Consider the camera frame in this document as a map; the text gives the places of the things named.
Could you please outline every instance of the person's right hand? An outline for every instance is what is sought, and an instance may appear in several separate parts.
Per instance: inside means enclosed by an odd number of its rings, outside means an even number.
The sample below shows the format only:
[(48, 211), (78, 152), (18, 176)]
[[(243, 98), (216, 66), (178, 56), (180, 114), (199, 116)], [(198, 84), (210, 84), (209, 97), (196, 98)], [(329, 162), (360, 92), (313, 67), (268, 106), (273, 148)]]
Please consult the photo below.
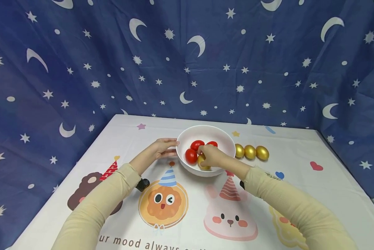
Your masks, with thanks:
[(214, 145), (202, 145), (198, 148), (198, 155), (203, 153), (205, 155), (205, 161), (201, 162), (201, 166), (216, 166), (221, 167), (221, 163), (224, 158), (229, 157)]

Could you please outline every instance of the pink star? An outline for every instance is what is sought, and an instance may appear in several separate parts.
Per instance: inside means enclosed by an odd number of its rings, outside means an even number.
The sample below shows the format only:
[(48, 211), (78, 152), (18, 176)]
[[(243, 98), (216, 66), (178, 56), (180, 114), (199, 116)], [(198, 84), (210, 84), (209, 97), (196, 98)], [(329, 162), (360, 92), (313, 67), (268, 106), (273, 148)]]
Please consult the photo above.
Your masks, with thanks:
[(137, 127), (138, 127), (138, 130), (140, 130), (140, 129), (145, 129), (145, 126), (146, 126), (146, 125), (144, 125), (144, 124), (140, 123), (140, 125), (139, 125), (139, 126), (137, 126)]

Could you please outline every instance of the red egg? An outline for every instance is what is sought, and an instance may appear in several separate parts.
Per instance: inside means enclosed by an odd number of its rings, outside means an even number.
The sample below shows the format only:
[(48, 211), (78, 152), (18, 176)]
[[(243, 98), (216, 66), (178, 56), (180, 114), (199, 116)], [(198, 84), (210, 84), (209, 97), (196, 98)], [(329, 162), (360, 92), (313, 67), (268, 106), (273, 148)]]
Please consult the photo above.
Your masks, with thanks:
[(214, 141), (211, 141), (211, 142), (208, 142), (206, 143), (207, 145), (210, 144), (210, 145), (214, 145), (215, 147), (218, 147), (218, 143), (217, 142), (214, 142)]
[(199, 146), (202, 146), (202, 145), (205, 145), (205, 142), (203, 142), (203, 141), (201, 141), (201, 140), (196, 140), (196, 141), (193, 141), (193, 142), (191, 143), (190, 148), (191, 148), (192, 150), (198, 151)]
[(195, 152), (193, 149), (189, 148), (186, 150), (185, 159), (188, 164), (195, 164), (197, 162), (197, 158), (197, 152)]

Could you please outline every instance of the golden egg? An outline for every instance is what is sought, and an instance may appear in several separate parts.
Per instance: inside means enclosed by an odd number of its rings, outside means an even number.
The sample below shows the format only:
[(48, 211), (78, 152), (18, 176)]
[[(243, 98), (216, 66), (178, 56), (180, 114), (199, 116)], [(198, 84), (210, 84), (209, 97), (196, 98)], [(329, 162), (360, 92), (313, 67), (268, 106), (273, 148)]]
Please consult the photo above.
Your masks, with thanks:
[(198, 163), (198, 166), (200, 169), (202, 170), (205, 170), (205, 171), (208, 171), (211, 169), (211, 166), (206, 166), (206, 167), (202, 167), (201, 166), (201, 162), (205, 161), (205, 155), (202, 153), (200, 155), (198, 155), (198, 158), (197, 158), (197, 163)]
[(236, 157), (241, 158), (244, 156), (245, 150), (241, 144), (236, 143)]
[(244, 148), (245, 151), (245, 157), (247, 157), (250, 160), (253, 160), (256, 155), (256, 150), (252, 145), (246, 145)]
[(261, 160), (267, 160), (269, 158), (269, 151), (264, 146), (256, 147), (256, 156)]

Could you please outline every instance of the cartoon bunny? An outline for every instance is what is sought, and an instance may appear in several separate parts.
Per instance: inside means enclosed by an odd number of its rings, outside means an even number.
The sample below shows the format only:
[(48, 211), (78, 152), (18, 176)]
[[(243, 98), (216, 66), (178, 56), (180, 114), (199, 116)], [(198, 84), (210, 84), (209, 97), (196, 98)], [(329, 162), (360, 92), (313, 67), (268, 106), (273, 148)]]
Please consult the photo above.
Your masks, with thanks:
[(246, 191), (239, 193), (227, 171), (227, 181), (218, 194), (213, 186), (206, 189), (210, 204), (206, 209), (204, 226), (214, 236), (235, 241), (254, 240), (258, 227), (253, 220), (247, 201)]

